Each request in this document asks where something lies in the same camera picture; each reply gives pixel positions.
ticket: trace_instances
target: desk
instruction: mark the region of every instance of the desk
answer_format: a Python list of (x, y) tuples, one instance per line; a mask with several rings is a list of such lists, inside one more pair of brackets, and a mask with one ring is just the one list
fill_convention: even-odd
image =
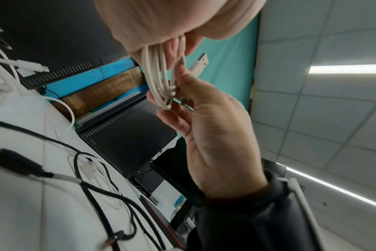
[[(51, 138), (56, 138), (55, 133), (61, 135), (69, 125), (47, 101), (28, 95), (19, 96), (17, 93), (0, 96), (0, 121)], [(69, 130), (63, 141), (98, 156), (74, 130)], [(74, 176), (73, 156), (59, 145), (0, 128), (0, 148), (16, 151), (42, 164), (47, 171)], [(144, 208), (133, 191), (135, 188), (119, 173), (110, 173), (113, 180), (118, 175), (123, 195)], [(124, 230), (130, 233), (127, 212), (123, 208), (113, 209), (104, 201), (104, 196), (95, 192), (92, 194), (114, 231)], [(149, 225), (140, 215), (139, 217), (154, 236)], [(172, 248), (164, 234), (160, 230), (159, 232), (166, 247)], [(79, 186), (58, 180), (21, 178), (0, 170), (0, 250), (93, 251), (99, 250), (99, 244), (106, 238), (98, 216)], [(138, 227), (137, 235), (132, 240), (120, 241), (119, 245), (121, 250), (156, 250), (145, 239)]]

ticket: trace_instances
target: human hand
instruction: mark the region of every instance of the human hand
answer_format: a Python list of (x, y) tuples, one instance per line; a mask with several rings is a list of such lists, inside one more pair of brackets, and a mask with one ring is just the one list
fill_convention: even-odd
[(205, 37), (225, 39), (238, 33), (260, 11), (266, 0), (94, 0), (96, 9), (134, 60), (141, 64), (141, 48), (164, 43), (167, 69), (184, 50), (178, 36), (185, 34), (185, 55)]
[[(243, 105), (183, 65), (175, 73), (194, 111), (173, 102), (170, 110), (158, 108), (157, 115), (184, 137), (188, 170), (199, 189), (208, 198), (236, 198), (265, 187), (257, 140)], [(150, 92), (147, 97), (155, 103)]]

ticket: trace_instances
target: wooden board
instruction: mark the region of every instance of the wooden board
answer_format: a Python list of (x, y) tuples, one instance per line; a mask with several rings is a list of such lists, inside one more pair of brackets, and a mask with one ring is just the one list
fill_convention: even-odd
[[(140, 67), (137, 66), (61, 100), (71, 108), (75, 118), (78, 118), (143, 83), (145, 83), (144, 75)], [(63, 105), (57, 102), (53, 102), (52, 105), (71, 120), (70, 113)]]

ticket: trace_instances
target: fluorescent light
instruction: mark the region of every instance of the fluorescent light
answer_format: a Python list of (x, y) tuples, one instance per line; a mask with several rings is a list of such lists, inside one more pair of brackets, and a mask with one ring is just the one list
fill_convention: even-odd
[(367, 198), (365, 198), (365, 197), (362, 197), (362, 196), (360, 196), (360, 195), (357, 195), (357, 194), (354, 194), (354, 193), (352, 193), (352, 192), (346, 191), (345, 189), (342, 189), (342, 188), (340, 188), (340, 187), (338, 187), (338, 186), (331, 185), (330, 183), (324, 182), (324, 181), (319, 180), (319, 179), (317, 179), (317, 178), (315, 178), (315, 177), (309, 176), (309, 175), (307, 175), (307, 174), (305, 174), (305, 173), (303, 173), (303, 172), (299, 172), (299, 171), (297, 171), (297, 170), (294, 170), (294, 169), (292, 169), (292, 168), (290, 168), (290, 167), (286, 167), (286, 168), (287, 168), (287, 170), (290, 171), (290, 172), (293, 172), (293, 173), (295, 173), (295, 174), (298, 174), (298, 175), (300, 175), (300, 176), (302, 176), (302, 177), (305, 177), (305, 178), (307, 178), (307, 179), (313, 180), (314, 182), (317, 182), (317, 183), (319, 183), (319, 184), (322, 184), (322, 185), (324, 185), (324, 186), (327, 186), (327, 187), (329, 187), (329, 188), (331, 188), (331, 189), (337, 190), (338, 192), (341, 192), (341, 193), (343, 193), (343, 194), (349, 195), (349, 196), (351, 196), (351, 197), (353, 197), (353, 198), (356, 198), (356, 199), (358, 199), (358, 200), (361, 200), (361, 201), (363, 201), (363, 202), (366, 202), (366, 203), (368, 203), (368, 204), (370, 204), (370, 205), (376, 206), (376, 202), (375, 202), (375, 201), (369, 200), (369, 199), (367, 199)]
[(309, 74), (376, 74), (376, 65), (312, 65)]

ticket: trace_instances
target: sleeve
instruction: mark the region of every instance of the sleeve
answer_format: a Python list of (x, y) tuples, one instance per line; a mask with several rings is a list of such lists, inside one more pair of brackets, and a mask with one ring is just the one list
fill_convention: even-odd
[(233, 200), (200, 201), (188, 251), (324, 250), (319, 227), (307, 206), (286, 181), (265, 172), (268, 186)]

